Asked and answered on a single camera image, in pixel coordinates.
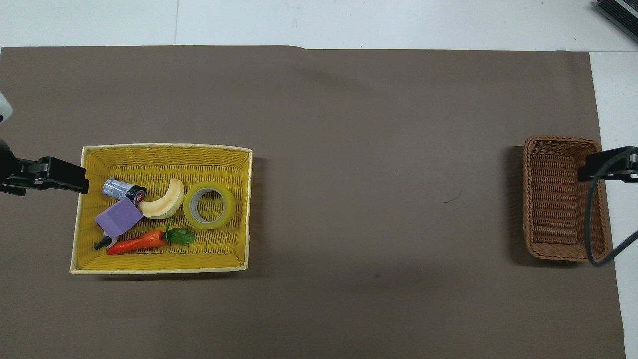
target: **yellow wicker basket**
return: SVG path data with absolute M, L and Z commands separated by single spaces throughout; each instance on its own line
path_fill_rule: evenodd
M 237 271 L 248 267 L 248 218 L 253 152 L 247 148 L 206 144 L 140 143 L 85 146 L 82 167 L 90 181 L 89 193 L 80 195 L 71 255 L 73 274 L 150 274 Z M 102 237 L 95 216 L 116 202 L 101 193 L 109 177 L 146 187 L 146 200 L 154 201 L 168 190 L 171 178 L 186 187 L 215 182 L 227 187 L 237 200 L 234 217 L 219 229 L 199 230 L 188 223 L 182 208 L 173 216 L 174 228 L 186 227 L 197 236 L 182 246 L 129 254 L 106 255 L 93 249 Z M 204 197 L 199 205 L 204 218 L 216 218 L 223 210 L 220 197 Z M 129 240 L 148 231 L 166 228 L 168 220 L 143 218 L 120 237 Z

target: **brown basket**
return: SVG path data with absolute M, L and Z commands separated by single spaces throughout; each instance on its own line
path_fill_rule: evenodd
M 523 152 L 523 231 L 537 258 L 587 261 L 584 244 L 585 202 L 590 182 L 578 182 L 578 168 L 600 145 L 580 137 L 535 136 Z M 611 250 L 604 187 L 591 207 L 591 247 L 596 259 Z

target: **purple block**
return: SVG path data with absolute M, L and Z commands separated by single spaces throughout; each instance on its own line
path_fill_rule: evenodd
M 100 213 L 95 222 L 109 237 L 116 237 L 131 229 L 142 217 L 135 205 L 125 198 Z

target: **banana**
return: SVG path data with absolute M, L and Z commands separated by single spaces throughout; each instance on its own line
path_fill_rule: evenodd
M 177 178 L 170 180 L 164 197 L 153 202 L 140 202 L 137 208 L 149 219 L 166 219 L 177 212 L 184 202 L 184 184 Z

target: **yellow tape roll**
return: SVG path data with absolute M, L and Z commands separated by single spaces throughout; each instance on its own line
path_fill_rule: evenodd
M 219 193 L 224 202 L 224 209 L 221 212 L 221 216 L 209 222 L 202 218 L 197 210 L 197 206 L 202 196 L 211 192 Z M 230 193 L 226 187 L 217 183 L 198 183 L 188 190 L 184 198 L 184 215 L 188 222 L 197 229 L 216 229 L 223 227 L 235 215 L 235 197 L 233 197 L 232 193 Z

